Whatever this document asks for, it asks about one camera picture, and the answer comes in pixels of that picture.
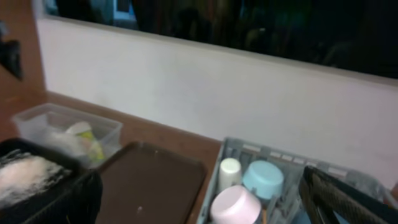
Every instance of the white fluffy material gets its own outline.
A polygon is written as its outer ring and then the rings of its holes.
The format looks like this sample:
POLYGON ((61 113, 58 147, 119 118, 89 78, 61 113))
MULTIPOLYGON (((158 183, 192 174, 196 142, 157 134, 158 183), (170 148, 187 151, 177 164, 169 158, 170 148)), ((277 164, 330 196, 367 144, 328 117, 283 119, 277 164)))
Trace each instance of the white fluffy material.
POLYGON ((39 156, 28 156, 7 163, 0 169, 0 209, 46 191, 65 176, 63 167, 39 156))

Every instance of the gray dish rack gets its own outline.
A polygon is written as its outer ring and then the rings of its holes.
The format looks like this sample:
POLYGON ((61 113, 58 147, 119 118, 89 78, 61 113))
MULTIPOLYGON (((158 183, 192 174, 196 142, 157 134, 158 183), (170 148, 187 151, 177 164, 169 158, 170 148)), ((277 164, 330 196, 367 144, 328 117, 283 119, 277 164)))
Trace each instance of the gray dish rack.
MULTIPOLYGON (((229 157, 240 161, 243 173, 249 164, 256 160, 271 162, 283 172, 285 181, 282 196, 272 197, 270 201, 261 200, 263 207, 267 208, 268 224, 290 224, 300 212, 303 212, 298 186, 305 166, 317 167, 381 202, 388 200, 392 206, 398 208, 398 203, 390 192, 379 181, 367 174, 241 139, 226 138, 218 154, 197 224, 211 223, 210 206, 216 197, 218 170, 221 161, 229 157)), ((262 223, 260 217, 255 224, 262 223)))

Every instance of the plastic storage box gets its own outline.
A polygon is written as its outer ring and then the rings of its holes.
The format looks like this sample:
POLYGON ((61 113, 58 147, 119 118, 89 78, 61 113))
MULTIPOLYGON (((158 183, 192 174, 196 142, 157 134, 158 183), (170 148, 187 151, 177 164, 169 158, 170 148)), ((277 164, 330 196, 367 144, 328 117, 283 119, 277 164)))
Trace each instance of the plastic storage box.
POLYGON ((64 106, 46 103, 16 114, 12 120, 20 137, 42 146, 53 147, 46 141, 49 132, 64 133, 73 124, 86 121, 101 144, 105 158, 111 157, 121 148, 119 138, 122 123, 64 106))
POLYGON ((240 139, 226 138, 218 154, 197 224, 211 223, 209 214, 211 203, 216 197, 218 170, 221 161, 228 157, 240 161, 243 173, 249 164, 256 160, 271 162, 283 172, 285 180, 282 196, 272 197, 269 201, 261 200, 263 207, 267 207, 268 224, 290 224, 298 214, 304 212, 298 186, 305 166, 315 166, 381 202, 388 200, 392 206, 398 208, 398 203, 390 192, 367 174, 240 139))

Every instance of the black wall fixture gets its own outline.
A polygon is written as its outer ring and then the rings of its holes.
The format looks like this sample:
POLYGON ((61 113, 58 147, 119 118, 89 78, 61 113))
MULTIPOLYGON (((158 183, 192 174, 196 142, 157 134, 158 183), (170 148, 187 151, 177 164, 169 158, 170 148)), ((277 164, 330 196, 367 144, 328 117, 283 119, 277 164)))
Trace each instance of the black wall fixture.
POLYGON ((17 40, 3 42, 2 37, 8 33, 5 23, 0 21, 0 64, 18 80, 22 80, 21 45, 17 40))

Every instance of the white container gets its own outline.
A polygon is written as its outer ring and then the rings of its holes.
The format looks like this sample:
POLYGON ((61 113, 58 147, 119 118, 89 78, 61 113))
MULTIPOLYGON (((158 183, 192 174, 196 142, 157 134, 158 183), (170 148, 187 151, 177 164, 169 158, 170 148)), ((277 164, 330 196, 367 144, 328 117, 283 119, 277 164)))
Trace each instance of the white container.
POLYGON ((119 138, 122 123, 64 106, 46 103, 16 114, 12 120, 18 128, 20 137, 42 146, 53 148, 46 139, 49 133, 65 133, 70 126, 86 121, 90 124, 96 140, 101 144, 105 158, 111 157, 121 148, 119 138))
POLYGON ((241 163, 234 158, 224 159, 220 164, 218 174, 218 192, 239 184, 242 184, 241 163))

